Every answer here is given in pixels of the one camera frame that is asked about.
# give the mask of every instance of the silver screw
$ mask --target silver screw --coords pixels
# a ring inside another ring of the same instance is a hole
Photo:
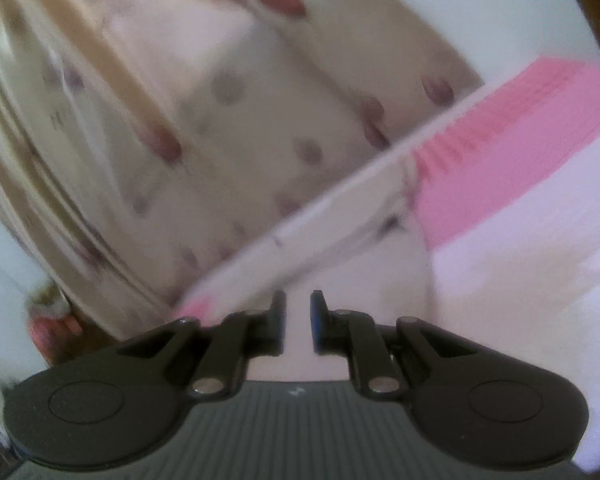
[[[199,395],[213,395],[224,390],[224,383],[215,377],[205,377],[198,379],[191,388]]]
[[[368,386],[375,394],[392,394],[400,389],[400,383],[393,377],[376,377],[369,381]]]

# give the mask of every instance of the ribbed surface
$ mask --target ribbed surface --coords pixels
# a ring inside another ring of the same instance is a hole
[[[487,480],[581,478],[565,463],[496,473],[459,463],[418,436],[403,408],[349,383],[247,383],[203,404],[168,444],[133,464],[91,473],[27,463],[13,480]]]

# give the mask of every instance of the pink fabric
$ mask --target pink fabric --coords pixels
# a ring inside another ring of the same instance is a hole
[[[433,249],[523,196],[600,136],[600,68],[540,59],[414,152]]]

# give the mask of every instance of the white surface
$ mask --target white surface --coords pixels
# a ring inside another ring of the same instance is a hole
[[[26,292],[44,279],[45,273],[0,224],[0,381],[22,380],[45,368],[27,334],[24,309]]]
[[[600,467],[600,138],[433,259],[438,324],[587,397],[576,455]]]
[[[600,48],[576,0],[403,1],[487,82],[540,55],[600,64]]]

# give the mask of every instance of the beige fabric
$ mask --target beige fabric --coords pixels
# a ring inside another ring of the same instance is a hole
[[[0,0],[0,218],[130,336],[479,83],[397,0]]]

